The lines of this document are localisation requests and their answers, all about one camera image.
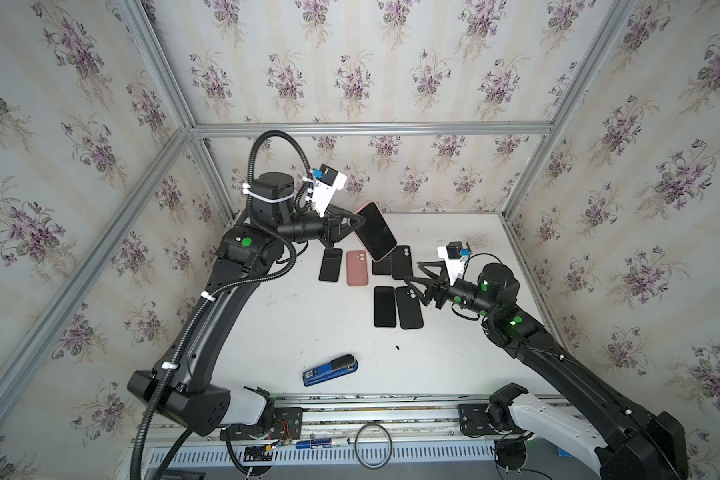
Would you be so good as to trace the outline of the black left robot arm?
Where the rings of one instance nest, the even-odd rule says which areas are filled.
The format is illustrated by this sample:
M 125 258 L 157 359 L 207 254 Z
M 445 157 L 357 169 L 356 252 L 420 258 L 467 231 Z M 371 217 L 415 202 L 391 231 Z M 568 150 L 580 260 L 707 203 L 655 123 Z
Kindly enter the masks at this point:
M 255 173 L 259 149 L 272 138 L 283 139 L 298 154 L 305 169 L 301 187 L 296 188 L 287 173 Z M 254 291 L 294 268 L 297 245 L 317 240 L 331 248 L 363 226 L 361 217 L 331 204 L 334 192 L 342 187 L 338 171 L 328 165 L 312 168 L 288 133 L 269 130 L 256 138 L 243 186 L 246 206 L 224 234 L 190 318 L 155 365 L 134 372 L 128 382 L 128 391 L 146 405 L 135 436 L 130 478 L 142 476 L 155 415 L 184 427 L 175 449 L 191 434 L 205 436 L 221 425 L 232 394 L 211 380 L 221 349 Z

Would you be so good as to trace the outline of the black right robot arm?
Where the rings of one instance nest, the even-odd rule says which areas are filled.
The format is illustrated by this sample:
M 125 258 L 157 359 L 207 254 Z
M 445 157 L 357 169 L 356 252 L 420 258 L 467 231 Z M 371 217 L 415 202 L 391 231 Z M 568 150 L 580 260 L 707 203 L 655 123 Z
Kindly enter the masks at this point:
M 421 262 L 423 277 L 407 277 L 419 302 L 447 302 L 477 314 L 496 347 L 542 377 L 576 410 L 572 416 L 509 383 L 489 398 L 492 430 L 541 436 L 586 464 L 602 479 L 686 479 L 686 435 L 666 411 L 654 414 L 618 392 L 574 358 L 517 304 L 520 284 L 501 263 L 486 264 L 475 282 L 451 278 L 444 261 Z

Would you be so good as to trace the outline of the blue black stapler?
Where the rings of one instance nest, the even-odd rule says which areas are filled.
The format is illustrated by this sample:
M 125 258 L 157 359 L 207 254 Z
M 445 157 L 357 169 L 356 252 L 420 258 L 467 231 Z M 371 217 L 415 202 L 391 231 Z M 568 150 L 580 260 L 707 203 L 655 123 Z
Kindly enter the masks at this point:
M 302 383 L 305 387 L 324 383 L 354 373 L 358 366 L 359 363 L 352 354 L 345 354 L 306 370 L 302 375 Z

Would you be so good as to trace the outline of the blue marker pen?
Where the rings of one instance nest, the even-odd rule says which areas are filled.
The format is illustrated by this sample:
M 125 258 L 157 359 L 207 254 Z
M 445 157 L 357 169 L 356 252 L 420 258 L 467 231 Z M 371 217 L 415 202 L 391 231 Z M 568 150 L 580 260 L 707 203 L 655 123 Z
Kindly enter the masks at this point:
M 300 440 L 296 443 L 296 448 L 298 450 L 328 449 L 347 446 L 350 444 L 351 440 L 348 438 L 322 438 Z

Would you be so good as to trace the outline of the aluminium mounting rail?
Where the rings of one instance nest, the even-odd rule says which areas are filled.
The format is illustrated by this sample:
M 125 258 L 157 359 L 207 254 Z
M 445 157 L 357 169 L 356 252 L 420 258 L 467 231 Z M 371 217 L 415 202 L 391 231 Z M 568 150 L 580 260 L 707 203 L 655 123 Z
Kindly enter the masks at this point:
M 458 405 L 487 403 L 487 393 L 348 393 L 299 390 L 272 392 L 274 407 L 299 407 L 304 410 L 298 440 L 348 438 L 352 440 L 360 427 L 378 423 L 397 441 L 437 442 L 467 441 L 475 437 L 460 431 Z M 207 435 L 192 435 L 188 445 L 222 443 L 221 425 Z M 292 443 L 298 440 L 286 440 Z M 232 441 L 234 446 L 265 445 L 274 441 Z

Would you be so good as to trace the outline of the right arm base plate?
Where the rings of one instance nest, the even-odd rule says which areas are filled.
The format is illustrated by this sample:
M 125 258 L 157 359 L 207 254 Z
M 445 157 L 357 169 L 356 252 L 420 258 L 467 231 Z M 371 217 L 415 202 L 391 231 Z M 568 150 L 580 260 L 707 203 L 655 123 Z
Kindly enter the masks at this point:
M 460 431 L 469 437 L 503 433 L 501 409 L 495 403 L 462 403 L 458 407 Z

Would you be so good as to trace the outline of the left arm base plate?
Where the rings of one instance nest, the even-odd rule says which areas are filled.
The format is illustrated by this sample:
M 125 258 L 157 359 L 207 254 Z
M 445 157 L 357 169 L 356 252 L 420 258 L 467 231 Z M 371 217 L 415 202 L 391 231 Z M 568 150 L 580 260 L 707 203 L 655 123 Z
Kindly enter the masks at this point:
M 229 430 L 232 441 L 244 440 L 298 440 L 301 435 L 304 410 L 299 407 L 274 407 L 267 409 L 253 425 L 222 423 L 222 430 Z

